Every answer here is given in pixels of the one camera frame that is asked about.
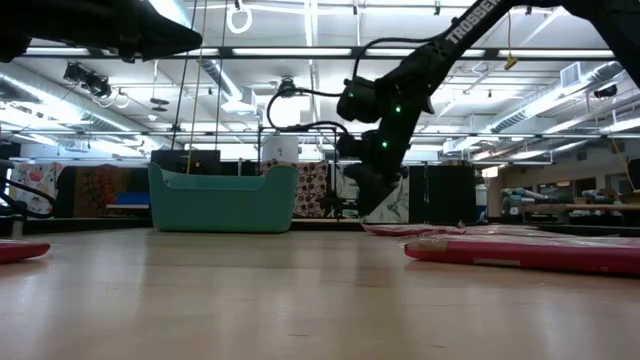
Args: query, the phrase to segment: teal plastic bin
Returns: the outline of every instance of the teal plastic bin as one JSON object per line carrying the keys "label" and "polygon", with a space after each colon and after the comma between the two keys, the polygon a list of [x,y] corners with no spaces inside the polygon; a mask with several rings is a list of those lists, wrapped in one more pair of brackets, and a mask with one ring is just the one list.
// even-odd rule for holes
{"label": "teal plastic bin", "polygon": [[160,231],[282,233],[291,227],[298,172],[265,176],[186,175],[149,164],[151,214]]}

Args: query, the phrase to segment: white cylinder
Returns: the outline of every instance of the white cylinder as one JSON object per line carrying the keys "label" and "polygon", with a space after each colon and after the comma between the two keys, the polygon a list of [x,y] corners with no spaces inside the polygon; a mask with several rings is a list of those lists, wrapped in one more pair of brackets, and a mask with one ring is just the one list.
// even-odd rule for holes
{"label": "white cylinder", "polygon": [[298,162],[298,137],[271,136],[262,147],[262,159],[263,161]]}

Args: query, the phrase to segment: wooden floor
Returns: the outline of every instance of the wooden floor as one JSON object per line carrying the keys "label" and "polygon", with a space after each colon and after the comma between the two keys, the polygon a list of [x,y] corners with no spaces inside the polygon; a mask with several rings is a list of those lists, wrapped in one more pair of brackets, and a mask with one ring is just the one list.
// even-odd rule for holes
{"label": "wooden floor", "polygon": [[363,233],[31,238],[0,359],[638,359],[640,281],[416,263]]}

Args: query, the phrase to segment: ceiling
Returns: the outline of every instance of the ceiling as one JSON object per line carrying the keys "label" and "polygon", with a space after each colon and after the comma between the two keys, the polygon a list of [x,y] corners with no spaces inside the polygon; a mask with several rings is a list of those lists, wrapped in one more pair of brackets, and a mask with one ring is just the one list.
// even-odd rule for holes
{"label": "ceiling", "polygon": [[[154,0],[157,2],[171,0]],[[309,11],[305,12],[308,1]],[[204,37],[204,45],[215,48],[225,47],[355,47],[379,37],[412,37],[424,38],[441,33],[448,28],[452,19],[461,14],[473,1],[442,0],[440,16],[433,15],[433,1],[409,0],[359,0],[358,15],[353,14],[352,0],[269,0],[244,1],[244,5],[252,8],[253,21],[246,32],[234,34],[225,25],[225,2],[207,2],[209,9],[203,9],[204,0],[185,1],[182,5],[185,14],[191,18],[195,11],[194,28]],[[513,49],[607,49],[606,43],[593,26],[563,9],[536,9],[531,15],[525,9],[514,9],[511,15],[511,35],[509,19],[503,18],[474,46],[475,48],[506,49],[511,37]],[[234,23],[240,27],[245,21],[244,14],[234,15]],[[50,42],[34,40],[32,46],[51,46]],[[61,85],[83,97],[89,98],[86,91],[73,87],[62,75],[70,60],[65,58],[22,57],[14,60],[14,64]],[[255,115],[234,114],[221,110],[217,86],[211,77],[195,60],[165,59],[159,60],[157,78],[154,88],[154,62],[138,62],[126,64],[117,59],[74,59],[88,69],[108,76],[109,83],[120,89],[130,98],[128,106],[119,108],[115,105],[108,110],[139,123],[143,128],[166,130],[178,119],[185,130],[191,129],[195,120],[195,130],[239,131],[256,130]],[[217,60],[224,73],[239,88],[253,89],[257,104],[264,107],[270,95],[275,92],[283,77],[292,77],[299,87],[312,86],[324,92],[341,92],[343,80],[351,77],[353,60],[348,59],[226,59]],[[359,75],[375,79],[394,69],[399,60],[363,60]],[[491,122],[497,114],[515,108],[523,99],[535,95],[560,79],[560,71],[572,64],[570,61],[521,61],[511,70],[504,69],[505,61],[459,61],[449,72],[449,77],[432,97],[436,113],[423,114],[417,131],[426,132],[479,132],[483,124]],[[184,76],[184,91],[180,92],[180,84]],[[636,95],[636,86],[624,77],[618,78],[620,97],[629,98]],[[152,97],[170,102],[167,112],[154,112],[149,102]],[[123,104],[120,97],[116,104]],[[554,106],[537,115],[538,118],[552,119],[557,125],[584,115],[594,107],[605,107],[614,99],[590,100],[587,107],[587,96],[576,96],[568,102]],[[302,123],[314,120],[333,120],[343,122],[336,114],[335,98],[318,98],[316,100],[317,116],[314,118],[309,98],[297,100],[300,106]],[[149,115],[157,116],[150,121]],[[607,117],[600,120],[599,125],[606,125]],[[350,131],[361,132],[375,128],[375,125],[357,123],[345,124]],[[580,126],[593,130],[592,122]],[[530,126],[527,130],[544,132],[545,128]],[[576,126],[571,131],[580,132]],[[34,126],[31,129],[46,129],[46,126]],[[257,135],[220,136],[219,141],[229,143],[256,142]],[[29,142],[24,139],[12,141]],[[187,137],[177,139],[185,144]],[[212,142],[211,137],[196,136],[193,142]],[[414,143],[443,144],[445,138],[420,138]],[[486,148],[500,144],[480,142],[474,149],[481,152]]]}

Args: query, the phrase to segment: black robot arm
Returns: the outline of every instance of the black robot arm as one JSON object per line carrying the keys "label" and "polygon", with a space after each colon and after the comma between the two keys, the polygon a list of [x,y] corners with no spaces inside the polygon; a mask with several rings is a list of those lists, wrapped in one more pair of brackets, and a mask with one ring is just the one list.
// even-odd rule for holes
{"label": "black robot arm", "polygon": [[454,63],[512,7],[519,5],[564,6],[571,14],[589,20],[640,84],[637,0],[479,0],[454,19],[447,31],[417,48],[387,75],[375,81],[358,76],[345,81],[338,114],[348,121],[374,123],[382,119],[378,130],[365,133],[361,140],[343,134],[337,146],[341,156],[361,160],[345,169],[360,188],[361,215],[375,210],[395,188],[420,114],[434,112],[429,98]]}

